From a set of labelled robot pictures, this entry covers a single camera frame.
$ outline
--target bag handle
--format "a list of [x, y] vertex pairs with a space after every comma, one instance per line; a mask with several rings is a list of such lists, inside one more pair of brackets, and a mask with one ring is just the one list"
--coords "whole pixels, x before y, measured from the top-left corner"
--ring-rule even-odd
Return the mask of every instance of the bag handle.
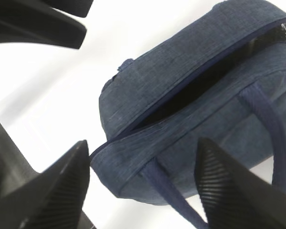
[[[275, 112], [271, 101], [267, 98], [258, 84], [254, 83], [239, 93], [242, 99], [269, 131], [273, 153], [274, 170], [272, 185], [286, 193], [286, 135], [283, 123]], [[182, 194], [170, 181], [161, 169], [156, 158], [148, 162], [142, 169], [142, 175], [155, 190], [170, 204], [180, 215], [198, 229], [207, 229], [208, 224], [188, 204]]]

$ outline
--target navy blue bag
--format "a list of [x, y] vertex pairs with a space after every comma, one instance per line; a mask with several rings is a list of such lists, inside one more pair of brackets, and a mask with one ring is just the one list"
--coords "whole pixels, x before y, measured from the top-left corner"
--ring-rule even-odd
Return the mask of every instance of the navy blue bag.
[[184, 198], [198, 138], [246, 168], [274, 155], [286, 193], [286, 13], [265, 0], [227, 0], [136, 60], [100, 95], [107, 142], [91, 167], [118, 198], [170, 204], [197, 228]]

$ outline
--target black plastic object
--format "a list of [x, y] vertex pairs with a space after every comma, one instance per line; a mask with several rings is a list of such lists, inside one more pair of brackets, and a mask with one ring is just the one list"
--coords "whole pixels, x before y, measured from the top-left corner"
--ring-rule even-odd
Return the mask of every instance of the black plastic object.
[[195, 181], [211, 229], [286, 229], [286, 194], [208, 138], [198, 141]]
[[51, 6], [83, 16], [88, 13], [92, 1], [44, 2], [0, 0], [0, 43], [33, 42], [79, 49], [85, 38], [86, 28]]
[[[38, 175], [0, 124], [0, 198], [20, 189]], [[93, 224], [82, 212], [77, 229], [91, 228]]]
[[86, 141], [45, 172], [0, 198], [0, 229], [75, 229], [89, 184]]
[[93, 0], [42, 0], [48, 5], [78, 17], [86, 17]]

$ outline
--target zipper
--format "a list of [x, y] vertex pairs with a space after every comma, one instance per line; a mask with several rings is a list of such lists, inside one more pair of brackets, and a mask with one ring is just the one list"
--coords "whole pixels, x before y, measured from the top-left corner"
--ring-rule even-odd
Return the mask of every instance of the zipper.
[[160, 107], [161, 105], [165, 104], [170, 99], [172, 99], [177, 93], [182, 91], [192, 80], [194, 80], [196, 77], [201, 75], [204, 71], [206, 71], [207, 69], [212, 67], [218, 61], [222, 60], [227, 55], [229, 55], [229, 54], [233, 53], [234, 51], [236, 51], [237, 49], [241, 48], [243, 45], [245, 45], [246, 43], [250, 42], [252, 39], [263, 35], [267, 31], [269, 31], [269, 30], [271, 30], [271, 29], [275, 28], [276, 26], [279, 26], [279, 25], [281, 25], [283, 23], [286, 23], [286, 18], [278, 20], [278, 21], [275, 21], [273, 23], [270, 23], [270, 24], [268, 24], [268, 25], [266, 25], [266, 26], [256, 30], [255, 32], [253, 32], [253, 33], [249, 34], [248, 36], [244, 37], [239, 42], [233, 44], [232, 46], [230, 46], [229, 48], [225, 49], [224, 51], [222, 51], [220, 54], [218, 54], [214, 58], [212, 58], [209, 61], [207, 61], [206, 63], [204, 63], [197, 70], [195, 70], [194, 72], [189, 74], [183, 81], [181, 81], [169, 93], [167, 93], [164, 97], [162, 97], [160, 100], [158, 100], [154, 105], [152, 105], [150, 108], [148, 108], [142, 115], [140, 115], [130, 125], [128, 125], [120, 134], [118, 134], [116, 137], [110, 139], [109, 141], [107, 141], [106, 143], [104, 143], [103, 145], [98, 147], [94, 152], [92, 152], [92, 154], [89, 156], [90, 162], [92, 162], [93, 158], [102, 149], [104, 149], [107, 145], [109, 145], [110, 143], [118, 141], [118, 140], [120, 140], [122, 138], [125, 138], [125, 137], [129, 136], [129, 135], [138, 133], [138, 132], [142, 131], [143, 129], [146, 129], [146, 128], [154, 125], [155, 123], [147, 125], [147, 126], [144, 126], [142, 128], [139, 128], [139, 129], [133, 130], [140, 122], [142, 122], [145, 118], [147, 118], [153, 112], [155, 112], [158, 107]]

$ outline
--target white surface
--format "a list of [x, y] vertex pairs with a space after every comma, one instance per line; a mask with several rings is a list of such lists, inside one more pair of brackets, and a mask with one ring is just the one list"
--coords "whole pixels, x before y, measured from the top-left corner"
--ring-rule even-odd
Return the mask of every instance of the white surface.
[[[90, 152], [104, 143], [98, 111], [104, 83], [125, 59], [137, 58], [218, 2], [95, 0], [89, 16], [77, 19], [88, 29], [79, 51], [0, 44], [0, 121], [33, 168], [42, 172], [78, 140], [87, 139]], [[286, 0], [271, 2], [286, 11]], [[272, 159], [253, 171], [270, 181]], [[203, 214], [198, 196], [189, 202]], [[92, 170], [83, 210], [97, 229], [193, 228], [168, 206], [115, 198]]]

